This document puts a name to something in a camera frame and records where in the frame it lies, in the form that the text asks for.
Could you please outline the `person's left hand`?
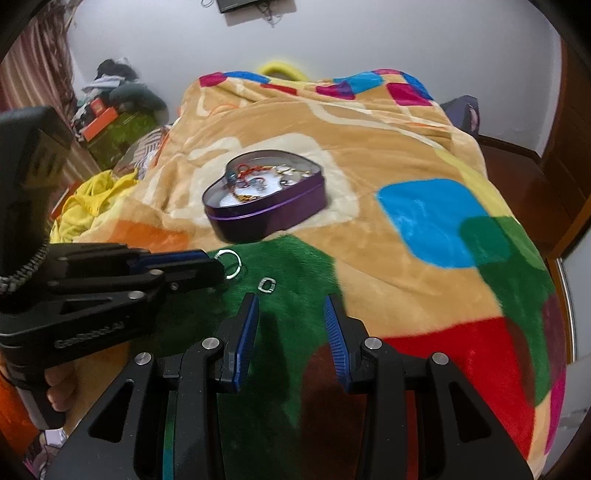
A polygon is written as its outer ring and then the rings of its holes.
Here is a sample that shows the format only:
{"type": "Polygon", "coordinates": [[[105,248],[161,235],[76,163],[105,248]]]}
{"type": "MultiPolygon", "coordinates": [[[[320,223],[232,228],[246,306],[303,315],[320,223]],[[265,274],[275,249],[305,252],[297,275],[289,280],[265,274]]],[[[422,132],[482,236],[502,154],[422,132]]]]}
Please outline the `person's left hand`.
{"type": "Polygon", "coordinates": [[[77,389],[75,365],[68,362],[45,371],[45,380],[49,386],[47,398],[57,412],[68,411],[74,401],[77,389]]]}

